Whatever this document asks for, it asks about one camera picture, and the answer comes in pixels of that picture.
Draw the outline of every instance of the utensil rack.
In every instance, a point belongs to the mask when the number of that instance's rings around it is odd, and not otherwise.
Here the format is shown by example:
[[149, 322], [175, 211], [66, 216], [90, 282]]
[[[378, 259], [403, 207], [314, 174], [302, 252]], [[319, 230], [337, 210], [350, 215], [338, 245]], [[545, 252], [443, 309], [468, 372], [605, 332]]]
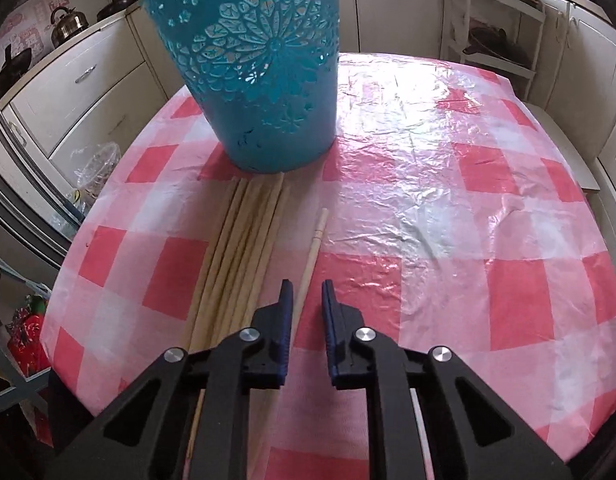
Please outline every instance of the utensil rack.
[[542, 43], [544, 34], [544, 23], [546, 22], [546, 10], [544, 3], [539, 1], [540, 8], [535, 7], [521, 1], [521, 0], [494, 0], [501, 5], [507, 6], [518, 12], [517, 25], [514, 27], [514, 34], [511, 38], [512, 43], [517, 43], [519, 29], [521, 25], [521, 16], [526, 15], [539, 22], [539, 33], [534, 45], [534, 51], [531, 54], [532, 64], [530, 69], [512, 63], [505, 59], [500, 59], [495, 56], [489, 56], [488, 54], [476, 53], [476, 54], [464, 54], [464, 50], [470, 45], [469, 33], [470, 33], [470, 16], [472, 9], [472, 0], [464, 0], [466, 9], [464, 11], [463, 20], [459, 23], [456, 18], [456, 11], [453, 9], [453, 0], [444, 0], [444, 19], [442, 25], [442, 42], [441, 42], [441, 58], [449, 59], [450, 51], [454, 51], [460, 58], [460, 63], [466, 64], [474, 63], [498, 70], [503, 70], [517, 76], [526, 79], [526, 84], [523, 91], [523, 100], [528, 99], [530, 93], [530, 87], [533, 83], [536, 73], [537, 60], [539, 58], [539, 50]]

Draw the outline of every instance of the wall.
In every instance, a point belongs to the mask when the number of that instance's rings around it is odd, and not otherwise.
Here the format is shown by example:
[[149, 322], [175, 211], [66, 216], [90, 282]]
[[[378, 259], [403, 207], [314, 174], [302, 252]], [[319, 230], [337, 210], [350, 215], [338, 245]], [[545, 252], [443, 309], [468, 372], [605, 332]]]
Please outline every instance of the wall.
[[31, 47], [32, 65], [53, 50], [50, 35], [53, 26], [50, 14], [59, 6], [76, 7], [84, 12], [90, 24], [97, 21], [97, 12], [110, 0], [28, 0], [13, 10], [0, 28], [0, 70], [4, 62], [4, 49], [12, 44], [12, 55]]

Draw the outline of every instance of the red and white tablecloth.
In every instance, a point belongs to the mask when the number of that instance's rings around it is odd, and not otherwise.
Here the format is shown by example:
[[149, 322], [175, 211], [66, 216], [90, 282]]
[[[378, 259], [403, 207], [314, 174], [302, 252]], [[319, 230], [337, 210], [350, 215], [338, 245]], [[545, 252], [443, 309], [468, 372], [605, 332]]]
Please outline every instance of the red and white tablecloth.
[[[450, 346], [564, 459], [616, 406], [616, 279], [557, 148], [491, 72], [342, 54], [339, 136], [289, 173], [291, 203], [260, 304], [298, 286], [327, 233], [270, 435], [265, 476], [358, 479], [363, 392], [326, 370], [320, 284], [406, 348]], [[182, 88], [137, 137], [78, 232], [42, 342], [100, 412], [177, 344], [214, 214], [242, 173]]]

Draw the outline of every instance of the kettle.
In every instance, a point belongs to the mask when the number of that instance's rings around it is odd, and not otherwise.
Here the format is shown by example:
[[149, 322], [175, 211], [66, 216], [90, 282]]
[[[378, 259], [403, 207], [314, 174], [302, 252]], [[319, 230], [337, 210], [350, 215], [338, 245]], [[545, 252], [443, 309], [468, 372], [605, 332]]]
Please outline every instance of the kettle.
[[[65, 14], [55, 25], [54, 20], [57, 12], [60, 10], [65, 12]], [[53, 10], [53, 13], [50, 15], [50, 23], [54, 25], [50, 40], [53, 42], [55, 48], [88, 28], [86, 15], [83, 12], [76, 12], [74, 9], [68, 9], [67, 7], [57, 7]]]

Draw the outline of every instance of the table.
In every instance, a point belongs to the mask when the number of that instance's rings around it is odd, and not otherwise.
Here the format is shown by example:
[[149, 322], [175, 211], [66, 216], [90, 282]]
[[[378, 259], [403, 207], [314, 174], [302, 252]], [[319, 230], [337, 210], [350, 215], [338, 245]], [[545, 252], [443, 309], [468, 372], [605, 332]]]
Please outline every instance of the table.
[[[363, 392], [329, 383], [320, 283], [419, 351], [450, 346], [564, 459], [616, 406], [616, 279], [581, 190], [510, 83], [427, 59], [342, 54], [338, 140], [289, 173], [260, 304], [296, 286], [300, 320], [267, 479], [364, 478]], [[229, 179], [241, 176], [182, 88], [137, 137], [74, 239], [42, 343], [100, 412], [176, 345]]]

